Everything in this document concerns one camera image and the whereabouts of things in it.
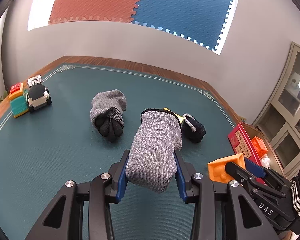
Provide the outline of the person's gloved right hand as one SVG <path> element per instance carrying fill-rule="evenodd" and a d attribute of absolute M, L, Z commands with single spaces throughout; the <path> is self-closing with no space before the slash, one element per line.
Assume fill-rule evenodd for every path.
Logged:
<path fill-rule="evenodd" d="M 290 189 L 292 192 L 293 207 L 296 213 L 298 214 L 298 216 L 300 216 L 300 184 L 296 176 L 294 176 L 292 179 Z"/>

